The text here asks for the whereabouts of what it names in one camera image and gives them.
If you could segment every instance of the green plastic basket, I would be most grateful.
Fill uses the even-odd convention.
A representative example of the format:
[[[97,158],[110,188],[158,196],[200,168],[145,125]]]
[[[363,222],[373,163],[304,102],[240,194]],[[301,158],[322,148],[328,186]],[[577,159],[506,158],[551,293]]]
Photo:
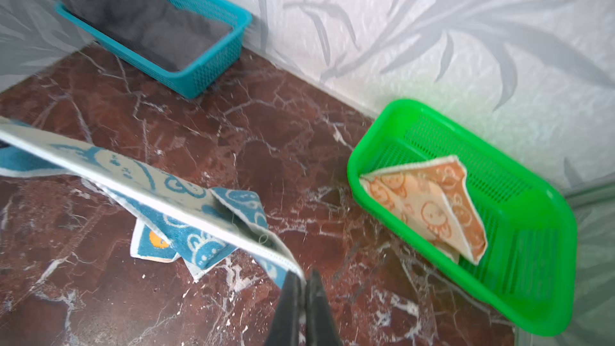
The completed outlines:
[[[478,266],[455,264],[374,201],[359,175],[455,154],[487,231]],[[355,200],[442,273],[529,333],[553,336],[570,322],[577,227],[565,199],[540,177],[425,104],[389,104],[348,161]]]

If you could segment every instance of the towel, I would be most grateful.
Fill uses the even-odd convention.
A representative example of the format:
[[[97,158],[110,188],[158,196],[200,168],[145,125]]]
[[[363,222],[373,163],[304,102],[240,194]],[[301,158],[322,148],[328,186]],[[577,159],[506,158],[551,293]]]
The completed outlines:
[[[84,22],[167,71],[180,71],[232,31],[168,0],[60,0]]]
[[[362,175],[372,198],[444,255],[459,255],[477,265],[487,250],[487,235],[467,193],[467,170],[455,155],[382,168]]]
[[[173,262],[181,257],[197,281],[239,245],[253,253],[278,286],[288,271],[303,277],[292,253],[267,229],[254,192],[203,188],[109,150],[2,117],[0,140],[13,144],[0,147],[0,175],[78,174],[131,212],[136,224],[130,254],[135,258]]]

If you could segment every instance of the wallpaper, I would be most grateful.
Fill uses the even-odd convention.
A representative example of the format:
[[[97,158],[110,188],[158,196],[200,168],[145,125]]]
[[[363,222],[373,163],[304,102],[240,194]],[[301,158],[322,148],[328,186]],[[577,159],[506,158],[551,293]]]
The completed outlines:
[[[0,0],[0,91],[91,38],[54,0]],[[615,0],[230,0],[244,45],[364,113],[412,97],[560,190],[615,179]],[[578,211],[574,319],[615,340],[615,206]]]

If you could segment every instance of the cartoon print towel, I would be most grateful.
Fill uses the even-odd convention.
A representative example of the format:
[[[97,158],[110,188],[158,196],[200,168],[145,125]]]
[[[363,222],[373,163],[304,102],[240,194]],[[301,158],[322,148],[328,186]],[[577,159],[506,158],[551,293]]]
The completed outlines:
[[[79,175],[136,216],[130,253],[172,262],[182,257],[198,280],[237,248],[249,251],[282,286],[303,271],[254,192],[203,188],[123,155],[0,117],[0,175]]]
[[[382,168],[360,183],[417,234],[454,262],[477,265],[487,250],[485,226],[467,193],[467,170],[455,155]]]

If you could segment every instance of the brown marble floor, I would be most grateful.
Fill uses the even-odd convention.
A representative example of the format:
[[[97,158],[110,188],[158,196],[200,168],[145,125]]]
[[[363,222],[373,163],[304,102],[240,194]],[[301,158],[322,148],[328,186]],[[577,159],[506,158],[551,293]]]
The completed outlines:
[[[352,199],[371,120],[244,51],[188,101],[98,45],[0,95],[0,115],[205,187],[256,191],[322,273],[345,345],[512,345],[510,322]],[[2,345],[261,345],[279,289],[242,251],[193,284],[128,252],[134,217],[77,177],[0,178]]]

